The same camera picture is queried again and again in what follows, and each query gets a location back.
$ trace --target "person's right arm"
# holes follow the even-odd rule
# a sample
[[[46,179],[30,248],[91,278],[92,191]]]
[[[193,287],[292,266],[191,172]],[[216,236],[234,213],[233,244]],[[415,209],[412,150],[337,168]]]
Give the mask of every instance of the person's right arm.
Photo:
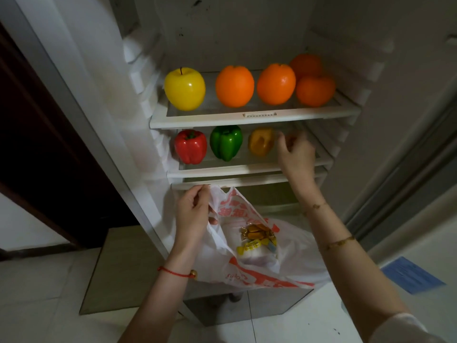
[[[304,132],[295,140],[278,138],[278,161],[306,212],[328,273],[363,342],[388,318],[409,313],[378,266],[356,240],[326,250],[351,236],[314,181],[315,149]]]

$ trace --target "yellow apple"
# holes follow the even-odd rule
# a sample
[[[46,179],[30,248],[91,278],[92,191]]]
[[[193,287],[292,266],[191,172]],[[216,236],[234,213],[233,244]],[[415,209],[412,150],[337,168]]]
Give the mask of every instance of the yellow apple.
[[[188,67],[171,71],[165,77],[165,94],[180,111],[191,111],[202,104],[205,98],[205,80],[202,75]]]

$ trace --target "blue sticker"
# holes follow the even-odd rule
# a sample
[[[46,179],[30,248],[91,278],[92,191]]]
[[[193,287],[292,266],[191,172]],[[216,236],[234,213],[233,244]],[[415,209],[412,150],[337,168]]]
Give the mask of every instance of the blue sticker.
[[[381,271],[392,282],[412,295],[446,285],[404,257],[392,261],[389,265],[384,266]]]

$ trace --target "orange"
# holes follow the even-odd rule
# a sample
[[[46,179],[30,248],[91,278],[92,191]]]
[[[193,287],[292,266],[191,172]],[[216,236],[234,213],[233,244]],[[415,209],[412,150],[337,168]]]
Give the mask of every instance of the orange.
[[[297,82],[304,76],[321,76],[323,74],[320,57],[313,54],[299,54],[289,63]]]
[[[241,107],[254,94],[254,78],[243,66],[227,66],[216,78],[216,95],[227,107]]]
[[[335,81],[329,76],[305,76],[298,81],[296,94],[301,103],[320,107],[332,98],[335,90]]]
[[[269,105],[285,103],[295,89],[295,74],[286,64],[272,63],[260,74],[257,94]]]

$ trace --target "bell pepper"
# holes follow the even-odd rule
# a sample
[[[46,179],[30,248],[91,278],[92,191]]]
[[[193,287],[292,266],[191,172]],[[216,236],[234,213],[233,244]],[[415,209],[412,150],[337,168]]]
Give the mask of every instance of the bell pepper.
[[[275,135],[271,127],[259,127],[249,136],[248,148],[252,154],[266,156],[275,144]]]
[[[214,155],[224,161],[230,161],[242,143],[243,134],[237,125],[216,126],[209,138]]]
[[[174,138],[174,149],[185,164],[197,165],[206,156],[208,144],[205,135],[196,130],[182,130]]]

